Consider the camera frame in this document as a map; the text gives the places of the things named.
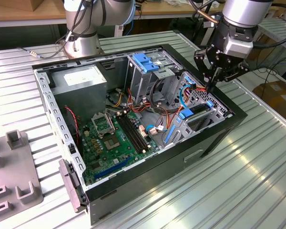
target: expansion card slot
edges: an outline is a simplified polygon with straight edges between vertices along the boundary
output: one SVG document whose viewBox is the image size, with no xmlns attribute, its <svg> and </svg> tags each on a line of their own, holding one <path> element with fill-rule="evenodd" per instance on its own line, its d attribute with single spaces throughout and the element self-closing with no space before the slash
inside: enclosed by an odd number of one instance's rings
<svg viewBox="0 0 286 229">
<path fill-rule="evenodd" d="M 98 173 L 98 174 L 95 174 L 95 175 L 93 176 L 94 179 L 98 179 L 98 178 L 100 178 L 100 177 L 104 177 L 104 176 L 106 176 L 106 175 L 108 175 L 108 174 L 114 172 L 115 170 L 126 166 L 126 165 L 127 165 L 127 162 L 128 162 L 130 159 L 131 159 L 131 157 L 129 157 L 129 158 L 127 158 L 126 160 L 124 160 L 124 161 L 118 163 L 117 165 L 114 165 L 114 166 L 110 167 L 110 168 L 107 169 L 107 170 L 104 170 L 104 171 L 102 171 L 102 172 L 100 172 L 100 173 Z"/>
<path fill-rule="evenodd" d="M 148 149 L 147 144 L 144 142 L 127 116 L 119 116 L 116 119 L 138 154 L 142 153 L 143 150 Z"/>
</svg>

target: cardboard box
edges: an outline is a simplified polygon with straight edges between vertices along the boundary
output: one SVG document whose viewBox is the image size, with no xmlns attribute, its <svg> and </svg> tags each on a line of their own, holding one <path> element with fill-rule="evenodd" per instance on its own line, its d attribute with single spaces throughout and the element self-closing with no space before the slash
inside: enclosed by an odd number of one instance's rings
<svg viewBox="0 0 286 229">
<path fill-rule="evenodd" d="M 264 83 L 257 86 L 253 93 L 261 97 L 264 88 Z M 266 83 L 263 101 L 277 111 L 286 119 L 286 83 L 283 81 L 275 81 Z"/>
<path fill-rule="evenodd" d="M 42 2 L 43 0 L 0 0 L 0 6 L 34 11 Z"/>
</svg>

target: metal work surface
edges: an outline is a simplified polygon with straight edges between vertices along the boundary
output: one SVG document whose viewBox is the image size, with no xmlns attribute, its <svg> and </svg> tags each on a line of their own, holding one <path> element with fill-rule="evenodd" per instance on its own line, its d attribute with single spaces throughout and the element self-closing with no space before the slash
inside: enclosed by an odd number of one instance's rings
<svg viewBox="0 0 286 229">
<path fill-rule="evenodd" d="M 172 31 L 102 39 L 105 52 L 168 43 L 193 62 L 195 46 Z M 57 45 L 34 47 L 51 55 Z M 63 60 L 61 52 L 53 60 Z M 39 60 L 20 50 L 0 51 L 0 136 L 28 134 L 44 201 L 0 222 L 1 228 L 90 228 L 74 213 L 58 171 L 61 159 L 31 70 Z M 286 123 L 242 89 L 220 89 L 248 117 L 208 156 L 155 187 L 94 227 L 113 228 L 286 228 Z"/>
<path fill-rule="evenodd" d="M 258 29 L 276 42 L 286 38 L 286 21 L 281 18 L 266 18 L 258 25 Z"/>
</svg>

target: red cable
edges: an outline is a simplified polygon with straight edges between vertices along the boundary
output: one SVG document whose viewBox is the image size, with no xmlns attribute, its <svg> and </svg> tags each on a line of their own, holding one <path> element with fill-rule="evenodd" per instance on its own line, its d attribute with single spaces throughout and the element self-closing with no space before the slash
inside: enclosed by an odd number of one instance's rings
<svg viewBox="0 0 286 229">
<path fill-rule="evenodd" d="M 73 111 L 72 111 L 70 108 L 68 108 L 67 106 L 65 106 L 65 108 L 66 108 L 68 111 L 70 111 L 70 113 L 71 113 L 71 115 L 73 116 L 73 119 L 74 119 L 74 121 L 75 121 L 75 127 L 76 127 L 76 138 L 77 138 L 77 145 L 78 145 L 79 135 L 78 135 L 78 126 L 77 126 L 76 116 L 75 116 L 75 114 L 73 113 Z"/>
</svg>

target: blue cable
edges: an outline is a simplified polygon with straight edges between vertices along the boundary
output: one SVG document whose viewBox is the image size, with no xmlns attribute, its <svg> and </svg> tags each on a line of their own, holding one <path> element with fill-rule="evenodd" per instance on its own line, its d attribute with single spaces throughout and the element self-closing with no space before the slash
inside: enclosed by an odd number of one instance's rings
<svg viewBox="0 0 286 229">
<path fill-rule="evenodd" d="M 133 30 L 133 20 L 132 20 L 132 26 L 130 27 L 130 30 L 128 31 L 128 33 L 126 34 L 126 36 Z"/>
<path fill-rule="evenodd" d="M 146 131 L 148 131 L 150 128 L 153 128 L 153 127 L 154 127 L 154 125 L 147 126 Z"/>
<path fill-rule="evenodd" d="M 155 127 L 154 125 L 148 125 L 146 128 L 146 131 L 148 131 L 150 128 L 156 128 L 157 130 L 160 130 L 158 127 Z"/>
<path fill-rule="evenodd" d="M 184 89 L 184 88 L 186 88 L 186 87 L 191 87 L 190 85 L 186 85 L 186 86 L 184 86 L 183 88 L 181 88 L 180 89 L 180 94 L 179 94 L 179 97 L 180 97 L 180 103 L 182 104 L 182 106 L 184 107 L 184 108 L 187 108 L 187 106 L 185 105 L 185 103 L 183 102 L 183 98 L 182 98 L 182 90 Z"/>
</svg>

